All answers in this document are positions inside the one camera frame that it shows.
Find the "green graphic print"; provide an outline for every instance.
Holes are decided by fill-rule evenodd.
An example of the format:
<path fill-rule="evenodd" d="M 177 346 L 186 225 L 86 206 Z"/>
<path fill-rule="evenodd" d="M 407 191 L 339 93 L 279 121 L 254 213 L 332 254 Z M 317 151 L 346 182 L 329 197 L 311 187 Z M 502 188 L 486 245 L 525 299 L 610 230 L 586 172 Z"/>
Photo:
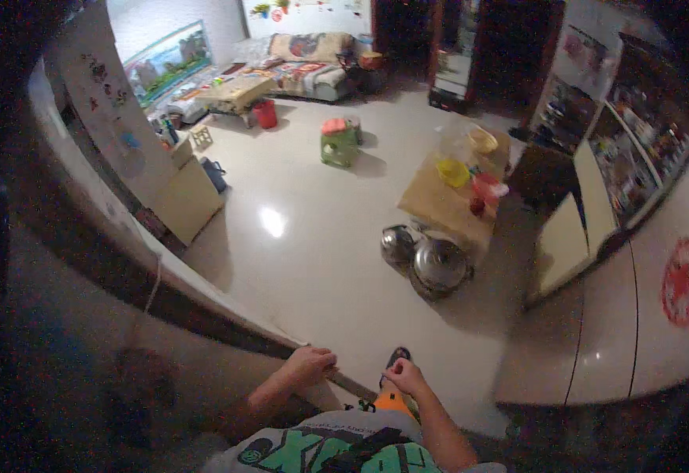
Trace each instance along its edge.
<path fill-rule="evenodd" d="M 286 430 L 281 443 L 273 446 L 258 438 L 242 450 L 237 460 L 246 466 L 276 473 L 317 473 L 327 459 L 343 452 L 362 435 L 347 430 L 301 427 Z M 362 473 L 440 473 L 428 451 L 417 443 L 389 445 L 362 466 Z"/>

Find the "pillow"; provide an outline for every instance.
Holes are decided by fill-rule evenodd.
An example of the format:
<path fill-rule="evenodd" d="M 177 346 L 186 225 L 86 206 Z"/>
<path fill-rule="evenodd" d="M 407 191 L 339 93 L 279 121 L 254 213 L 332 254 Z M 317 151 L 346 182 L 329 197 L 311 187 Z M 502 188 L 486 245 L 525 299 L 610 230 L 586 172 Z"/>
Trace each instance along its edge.
<path fill-rule="evenodd" d="M 270 53 L 285 61 L 339 63 L 337 53 L 352 47 L 347 33 L 310 33 L 309 35 L 275 35 Z"/>
<path fill-rule="evenodd" d="M 264 38 L 248 38 L 232 45 L 234 49 L 233 63 L 245 63 L 256 66 L 268 57 L 272 36 Z"/>
<path fill-rule="evenodd" d="M 284 60 L 281 59 L 279 56 L 269 56 L 257 65 L 257 69 L 262 69 L 264 71 L 267 71 L 271 67 L 278 66 L 279 64 L 281 64 L 283 62 L 284 62 Z"/>

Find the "wooden table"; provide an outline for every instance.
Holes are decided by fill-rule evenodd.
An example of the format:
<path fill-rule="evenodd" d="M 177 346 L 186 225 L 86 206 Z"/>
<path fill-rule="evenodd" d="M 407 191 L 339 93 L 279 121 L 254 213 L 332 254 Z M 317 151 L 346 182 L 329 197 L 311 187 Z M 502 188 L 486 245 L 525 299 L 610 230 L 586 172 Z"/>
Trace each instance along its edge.
<path fill-rule="evenodd" d="M 202 89 L 195 100 L 202 103 L 214 114 L 236 115 L 251 128 L 250 110 L 264 94 L 276 87 L 276 82 L 268 77 L 239 76 L 209 89 Z"/>
<path fill-rule="evenodd" d="M 468 163 L 477 164 L 482 171 L 502 180 L 510 159 L 510 137 L 507 133 L 482 128 L 494 135 L 499 146 L 486 159 L 475 160 L 474 157 L 469 157 Z M 481 218 L 473 215 L 468 209 L 468 201 L 474 196 L 471 184 L 460 189 L 445 184 L 436 170 L 439 159 L 441 157 L 436 151 L 426 157 L 402 194 L 397 208 L 416 216 L 432 229 L 447 233 L 458 244 L 471 249 L 477 264 L 489 249 L 496 222 L 496 209 L 487 209 Z"/>

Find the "green stool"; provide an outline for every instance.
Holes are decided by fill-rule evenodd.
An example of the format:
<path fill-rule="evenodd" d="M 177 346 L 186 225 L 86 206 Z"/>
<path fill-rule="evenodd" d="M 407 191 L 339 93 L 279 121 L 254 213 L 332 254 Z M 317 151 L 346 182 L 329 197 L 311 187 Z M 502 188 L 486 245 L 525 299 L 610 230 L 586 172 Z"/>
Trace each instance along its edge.
<path fill-rule="evenodd" d="M 321 127 L 321 162 L 350 167 L 359 153 L 357 133 L 342 118 L 326 120 Z"/>

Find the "bag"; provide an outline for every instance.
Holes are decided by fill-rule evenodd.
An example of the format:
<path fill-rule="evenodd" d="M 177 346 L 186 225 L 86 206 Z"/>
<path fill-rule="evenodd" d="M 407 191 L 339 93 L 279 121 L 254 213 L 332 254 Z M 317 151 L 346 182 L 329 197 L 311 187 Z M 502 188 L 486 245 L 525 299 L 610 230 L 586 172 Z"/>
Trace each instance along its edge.
<path fill-rule="evenodd" d="M 226 191 L 226 181 L 223 180 L 223 176 L 226 175 L 226 170 L 224 170 L 216 161 L 211 161 L 207 159 L 207 157 L 203 157 L 200 161 L 200 164 L 203 166 L 203 169 L 205 169 L 205 173 L 215 186 L 218 193 L 220 194 L 221 192 Z"/>
<path fill-rule="evenodd" d="M 362 465 L 378 453 L 381 449 L 397 443 L 410 443 L 399 429 L 384 427 L 375 434 L 368 436 L 358 443 L 354 443 L 348 450 L 344 450 L 327 459 L 321 465 L 325 473 L 355 473 Z"/>

